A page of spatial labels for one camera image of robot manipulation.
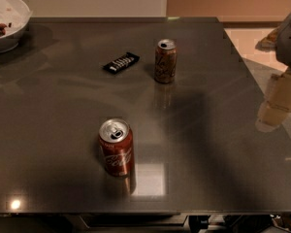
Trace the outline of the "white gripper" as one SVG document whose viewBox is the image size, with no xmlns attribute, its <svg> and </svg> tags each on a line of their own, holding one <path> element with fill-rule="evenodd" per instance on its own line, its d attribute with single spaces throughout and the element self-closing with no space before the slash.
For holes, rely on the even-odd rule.
<svg viewBox="0 0 291 233">
<path fill-rule="evenodd" d="M 268 80 L 255 123 L 261 132 L 272 132 L 291 114 L 291 12 L 278 28 L 275 55 L 289 67 L 280 75 L 272 74 Z"/>
</svg>

